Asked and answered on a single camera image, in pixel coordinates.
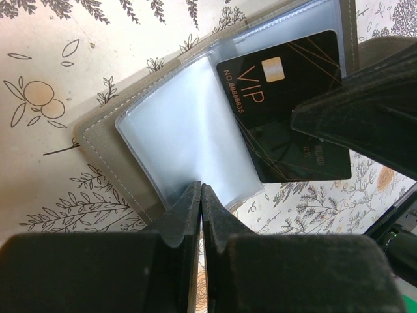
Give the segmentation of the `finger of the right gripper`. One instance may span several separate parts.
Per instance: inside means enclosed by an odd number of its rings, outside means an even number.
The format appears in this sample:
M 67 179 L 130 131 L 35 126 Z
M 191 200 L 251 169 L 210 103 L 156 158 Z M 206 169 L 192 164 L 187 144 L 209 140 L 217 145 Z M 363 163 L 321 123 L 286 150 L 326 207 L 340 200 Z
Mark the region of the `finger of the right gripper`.
M 416 178 L 416 45 L 303 102 L 291 128 Z

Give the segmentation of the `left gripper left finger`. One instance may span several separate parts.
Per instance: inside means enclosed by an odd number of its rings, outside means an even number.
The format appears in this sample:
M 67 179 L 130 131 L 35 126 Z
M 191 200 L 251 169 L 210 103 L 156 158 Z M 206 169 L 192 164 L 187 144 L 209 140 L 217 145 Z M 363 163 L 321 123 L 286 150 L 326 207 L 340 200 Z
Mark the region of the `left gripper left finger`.
M 1 247 L 2 312 L 194 312 L 201 183 L 136 233 L 27 233 Z

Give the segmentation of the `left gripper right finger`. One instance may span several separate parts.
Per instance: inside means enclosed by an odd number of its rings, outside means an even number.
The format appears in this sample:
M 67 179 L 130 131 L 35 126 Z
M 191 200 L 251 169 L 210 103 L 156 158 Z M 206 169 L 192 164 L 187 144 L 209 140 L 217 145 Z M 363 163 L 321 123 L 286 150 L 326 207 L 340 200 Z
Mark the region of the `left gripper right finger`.
M 365 235 L 259 235 L 201 189 L 209 312 L 405 312 Z

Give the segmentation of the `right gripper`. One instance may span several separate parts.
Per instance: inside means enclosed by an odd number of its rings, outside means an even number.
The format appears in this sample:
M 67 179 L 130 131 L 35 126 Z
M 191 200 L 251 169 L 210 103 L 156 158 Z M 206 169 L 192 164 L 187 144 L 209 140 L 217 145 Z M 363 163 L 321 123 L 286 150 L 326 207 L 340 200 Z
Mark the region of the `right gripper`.
M 391 205 L 366 231 L 384 252 L 395 276 L 416 286 L 416 186 Z

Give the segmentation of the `grey card holder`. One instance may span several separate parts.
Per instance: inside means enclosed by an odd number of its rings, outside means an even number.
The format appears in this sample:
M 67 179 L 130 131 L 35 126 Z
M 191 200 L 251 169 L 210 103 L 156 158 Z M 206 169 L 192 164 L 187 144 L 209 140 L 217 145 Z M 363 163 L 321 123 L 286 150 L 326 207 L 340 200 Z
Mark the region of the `grey card holder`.
M 337 35 L 341 80 L 416 42 L 395 27 L 356 37 L 354 1 L 278 1 L 195 44 L 84 116 L 74 136 L 146 224 L 190 183 L 228 209 L 263 191 L 216 65 L 326 30 Z

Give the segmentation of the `black VIP credit card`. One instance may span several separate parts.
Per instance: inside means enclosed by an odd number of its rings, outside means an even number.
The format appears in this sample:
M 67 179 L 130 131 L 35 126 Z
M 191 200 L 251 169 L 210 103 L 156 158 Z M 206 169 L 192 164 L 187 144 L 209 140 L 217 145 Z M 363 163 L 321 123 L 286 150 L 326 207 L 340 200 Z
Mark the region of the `black VIP credit card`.
M 216 72 L 261 182 L 351 178 L 347 148 L 291 128 L 299 104 L 341 85 L 333 30 L 221 61 Z

